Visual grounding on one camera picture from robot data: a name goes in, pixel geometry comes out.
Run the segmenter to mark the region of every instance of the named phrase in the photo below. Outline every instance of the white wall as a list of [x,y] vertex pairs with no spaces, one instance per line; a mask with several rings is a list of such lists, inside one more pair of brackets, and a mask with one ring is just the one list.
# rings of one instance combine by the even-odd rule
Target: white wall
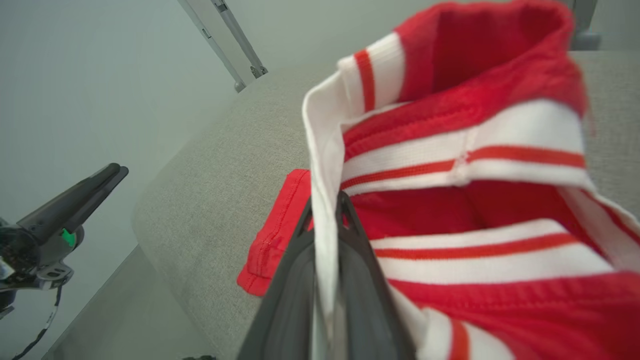
[[601,50],[640,50],[640,1],[598,0],[591,29],[601,34]]
[[[134,248],[138,195],[234,96],[176,0],[0,1],[0,217],[17,221],[109,162],[131,171],[86,223],[58,315],[26,359],[45,354]],[[0,320],[0,359],[35,338],[54,296],[18,292]]]
[[[268,70],[335,63],[437,0],[225,0]],[[459,0],[470,3],[471,0]]]

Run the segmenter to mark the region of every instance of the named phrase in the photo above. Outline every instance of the gray upholstery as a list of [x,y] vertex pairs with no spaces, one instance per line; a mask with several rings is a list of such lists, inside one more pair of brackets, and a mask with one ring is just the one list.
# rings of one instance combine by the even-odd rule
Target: gray upholstery
[[[640,61],[578,53],[597,136],[588,162],[602,193],[640,213]],[[304,93],[333,65],[269,73],[212,121],[149,185],[134,212],[141,248],[217,349],[235,357],[259,299],[236,276],[282,182],[307,166]]]
[[234,358],[259,305],[236,277],[286,175],[308,167],[308,89],[335,65],[270,72],[190,141],[148,186],[133,228],[218,359]]

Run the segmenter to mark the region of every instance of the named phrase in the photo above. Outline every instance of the green component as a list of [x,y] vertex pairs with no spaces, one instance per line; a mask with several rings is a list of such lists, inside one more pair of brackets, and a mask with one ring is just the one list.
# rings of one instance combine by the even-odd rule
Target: green component
[[69,244],[69,247],[76,246],[76,234],[69,234],[69,232],[63,228],[62,234],[60,236],[62,236],[62,238],[65,239],[67,244]]

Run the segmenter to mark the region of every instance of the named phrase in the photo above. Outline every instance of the red garment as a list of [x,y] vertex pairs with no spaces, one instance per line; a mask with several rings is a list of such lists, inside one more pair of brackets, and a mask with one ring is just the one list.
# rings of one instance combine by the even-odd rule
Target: red garment
[[305,99],[317,172],[287,176],[238,284],[264,294],[335,172],[417,358],[636,358],[640,227],[586,172],[571,33],[553,1],[440,4],[342,59]]

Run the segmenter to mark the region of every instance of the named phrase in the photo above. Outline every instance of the white stripe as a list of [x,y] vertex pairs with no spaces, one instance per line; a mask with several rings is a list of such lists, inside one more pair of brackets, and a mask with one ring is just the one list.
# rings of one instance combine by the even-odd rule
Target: white stripe
[[[640,272],[640,261],[638,261],[640,245],[613,223],[601,205],[584,195],[579,189],[560,188],[559,193],[564,197],[589,237],[607,255],[615,268]],[[633,215],[603,197],[594,196],[600,202],[608,203],[622,218],[626,218],[631,228],[638,227]]]
[[465,186],[473,180],[559,184],[595,191],[595,185],[583,168],[493,159],[480,159],[471,164],[456,162],[451,171],[369,181],[350,186],[344,191],[354,196],[370,192]]
[[398,100],[404,81],[404,49],[393,32],[367,47],[376,92],[375,108]]
[[501,340],[467,322],[462,322],[469,335],[470,360],[513,359],[514,356]]
[[398,311],[398,317],[400,317],[402,323],[406,326],[406,329],[413,340],[413,346],[415,346],[416,349],[416,357],[418,359],[425,359],[424,356],[420,355],[420,351],[421,349],[426,348],[427,334],[432,325],[427,321],[426,314],[423,313],[403,293],[391,285],[389,285],[389,290],[391,292],[391,297],[394,299],[394,304]]
[[387,111],[391,111],[393,109],[399,108],[399,107],[407,105],[407,104],[409,104],[409,103],[408,102],[397,102],[395,104],[389,104],[389,105],[383,106],[383,107],[381,107],[379,109],[371,110],[370,112],[368,112],[366,114],[362,114],[359,117],[355,117],[355,118],[351,119],[348,124],[343,124],[342,127],[341,127],[342,132],[346,133],[348,129],[351,129],[352,127],[354,127],[357,124],[367,120],[368,118],[370,118],[372,116],[375,116],[375,115],[380,114],[380,113],[385,113]]
[[374,249],[457,249],[496,245],[550,234],[566,234],[554,220],[540,219],[519,224],[458,234],[439,234],[386,238],[370,242]]
[[[478,126],[395,143],[355,156],[344,164],[342,181],[386,170],[445,160],[462,160],[467,151],[500,145],[539,147],[582,154],[580,124],[577,115],[558,102],[546,99],[528,101],[507,108]],[[508,160],[501,160],[498,164],[487,161],[490,160],[477,160],[469,168],[465,168],[464,161],[457,162],[456,168],[451,171],[449,183],[463,185],[472,179],[507,179],[555,184],[560,179],[561,184],[593,188],[586,171],[581,168]],[[437,177],[433,178],[436,180],[434,183],[423,183],[423,180],[419,176],[412,181],[389,179],[376,186],[361,187],[354,193],[444,185]]]
[[422,189],[437,186],[450,186],[451,176],[448,172],[433,172],[430,174],[398,177],[396,179],[371,181],[350,186],[344,189],[349,196],[369,192],[384,192],[392,190]]
[[340,127],[353,123],[339,72],[306,94],[302,118],[310,157],[319,297],[324,319],[331,324],[338,285],[338,230],[334,214],[344,159]]
[[507,256],[411,260],[378,258],[388,279],[423,284],[498,284],[612,272],[589,247],[571,243]]
[[479,127],[473,150],[494,145],[526,145],[582,154],[580,118],[548,99],[522,102],[500,111]]
[[585,168],[526,163],[502,159],[478,159],[458,169],[458,175],[472,180],[525,181],[527,183],[575,186],[594,190]]
[[356,58],[351,55],[338,61],[339,81],[344,85],[345,100],[349,104],[349,111],[345,115],[359,117],[364,114],[364,93],[362,92],[362,80]]
[[448,359],[452,347],[452,326],[449,317],[435,309],[426,307],[422,312],[427,316],[427,340],[425,346],[416,349],[418,359]]
[[366,152],[344,163],[342,181],[373,172],[422,165],[425,162],[453,160],[460,155],[465,136],[464,130],[453,131],[430,136],[428,141],[423,138],[414,139]]

